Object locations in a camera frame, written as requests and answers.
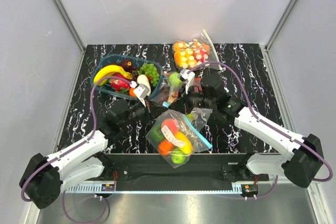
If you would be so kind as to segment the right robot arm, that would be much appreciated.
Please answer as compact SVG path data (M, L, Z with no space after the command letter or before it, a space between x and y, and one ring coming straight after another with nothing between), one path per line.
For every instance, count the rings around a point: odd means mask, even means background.
M177 72L168 78L171 92L177 96L174 110L190 113L194 108L211 109L215 119L244 130L278 152L276 155L248 154L232 175L250 180L259 174L285 176L293 184L307 188L315 181L323 165L320 139L309 134L304 137L292 132L248 107L247 103L231 96L217 74L205 76L199 86Z

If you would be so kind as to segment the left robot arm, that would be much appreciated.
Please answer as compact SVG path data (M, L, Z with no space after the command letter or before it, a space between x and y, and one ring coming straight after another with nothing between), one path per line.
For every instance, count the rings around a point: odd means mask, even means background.
M77 183L95 177L109 179L113 163L104 157L103 151L124 137L131 123L151 123L167 109L167 103L149 100L133 107L126 100L114 102L100 125L87 136L56 153L37 153L30 158L19 181L22 200L44 209Z

